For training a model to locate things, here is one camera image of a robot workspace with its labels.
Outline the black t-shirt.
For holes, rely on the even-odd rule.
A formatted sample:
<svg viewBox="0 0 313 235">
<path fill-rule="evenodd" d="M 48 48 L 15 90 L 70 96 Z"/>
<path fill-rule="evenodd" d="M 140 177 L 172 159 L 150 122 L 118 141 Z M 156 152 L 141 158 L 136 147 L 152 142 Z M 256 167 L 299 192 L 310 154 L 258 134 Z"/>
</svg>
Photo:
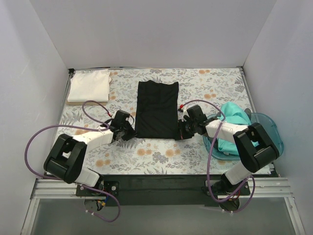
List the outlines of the black t-shirt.
<svg viewBox="0 0 313 235">
<path fill-rule="evenodd" d="M 135 131 L 141 139 L 174 139 L 178 133 L 179 83 L 138 83 Z"/>
</svg>

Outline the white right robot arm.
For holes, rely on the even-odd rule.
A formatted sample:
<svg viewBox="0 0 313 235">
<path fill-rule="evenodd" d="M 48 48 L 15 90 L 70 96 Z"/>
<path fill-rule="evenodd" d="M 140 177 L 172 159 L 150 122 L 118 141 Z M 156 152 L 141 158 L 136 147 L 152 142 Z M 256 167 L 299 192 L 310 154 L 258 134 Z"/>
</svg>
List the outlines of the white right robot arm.
<svg viewBox="0 0 313 235">
<path fill-rule="evenodd" d="M 177 140 L 202 135 L 209 145 L 209 158 L 219 151 L 235 155 L 238 162 L 219 181 L 208 185 L 210 194 L 234 194 L 252 174 L 278 159 L 284 145 L 276 124 L 264 114 L 242 110 L 228 102 L 216 115 L 206 116 L 199 105 L 182 111 Z"/>
</svg>

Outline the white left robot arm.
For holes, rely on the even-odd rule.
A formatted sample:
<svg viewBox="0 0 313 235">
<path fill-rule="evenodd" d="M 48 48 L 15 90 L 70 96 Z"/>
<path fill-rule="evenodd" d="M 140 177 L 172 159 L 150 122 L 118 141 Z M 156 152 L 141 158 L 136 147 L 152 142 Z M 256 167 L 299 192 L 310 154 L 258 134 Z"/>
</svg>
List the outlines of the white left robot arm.
<svg viewBox="0 0 313 235">
<path fill-rule="evenodd" d="M 92 195 L 100 195 L 104 184 L 99 173 L 83 166 L 85 156 L 103 145 L 134 138 L 136 132 L 129 122 L 130 118 L 129 113 L 118 110 L 110 121 L 100 125 L 96 131 L 74 136 L 61 134 L 44 163 L 44 170 L 66 183 L 84 184 Z"/>
</svg>

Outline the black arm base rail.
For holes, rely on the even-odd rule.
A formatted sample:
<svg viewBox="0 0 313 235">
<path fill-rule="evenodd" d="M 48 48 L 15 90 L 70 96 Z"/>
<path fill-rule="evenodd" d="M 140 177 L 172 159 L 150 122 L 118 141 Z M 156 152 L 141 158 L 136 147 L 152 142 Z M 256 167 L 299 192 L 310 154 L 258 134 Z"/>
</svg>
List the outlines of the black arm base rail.
<svg viewBox="0 0 313 235">
<path fill-rule="evenodd" d="M 208 193 L 205 174 L 101 175 L 95 187 L 122 206 L 218 205 Z"/>
</svg>

